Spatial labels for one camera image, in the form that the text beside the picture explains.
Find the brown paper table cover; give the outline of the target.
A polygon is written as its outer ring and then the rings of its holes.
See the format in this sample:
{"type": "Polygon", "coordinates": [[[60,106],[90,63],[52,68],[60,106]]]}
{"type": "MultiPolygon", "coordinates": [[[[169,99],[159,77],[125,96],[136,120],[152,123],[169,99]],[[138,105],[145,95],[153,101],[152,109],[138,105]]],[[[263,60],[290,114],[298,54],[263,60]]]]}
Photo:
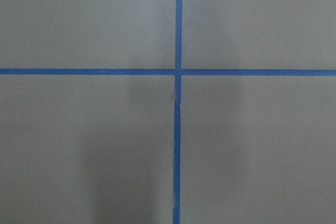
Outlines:
{"type": "Polygon", "coordinates": [[[1,223],[335,223],[335,0],[1,0],[1,223]]]}

